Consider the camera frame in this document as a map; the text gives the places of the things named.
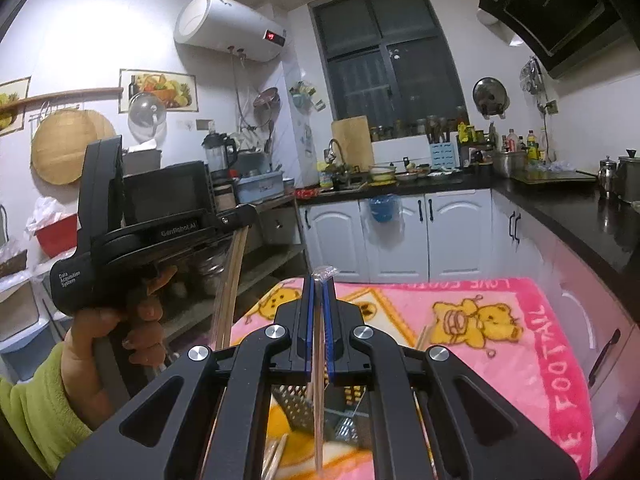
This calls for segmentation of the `green sleeve forearm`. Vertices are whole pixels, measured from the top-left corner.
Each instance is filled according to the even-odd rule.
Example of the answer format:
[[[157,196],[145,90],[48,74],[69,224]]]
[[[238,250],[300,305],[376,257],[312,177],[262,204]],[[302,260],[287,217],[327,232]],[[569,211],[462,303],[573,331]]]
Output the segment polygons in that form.
[[[92,430],[68,402],[57,344],[29,382],[1,379],[1,465],[20,479],[51,479]]]

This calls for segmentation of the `person left hand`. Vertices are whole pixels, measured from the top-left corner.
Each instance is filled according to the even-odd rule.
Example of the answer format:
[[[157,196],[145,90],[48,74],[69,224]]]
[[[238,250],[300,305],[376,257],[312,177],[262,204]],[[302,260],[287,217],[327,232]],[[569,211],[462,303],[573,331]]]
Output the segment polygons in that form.
[[[130,352],[131,364],[158,367],[164,362],[166,351],[160,325],[163,308],[155,293],[176,272],[175,266],[166,266],[157,278],[145,284],[146,297],[137,304],[132,329],[122,338],[122,348]],[[63,342],[61,377],[66,398],[75,415],[92,430],[114,414],[96,367],[93,341],[107,336],[125,318],[110,308],[81,310],[74,316]]]

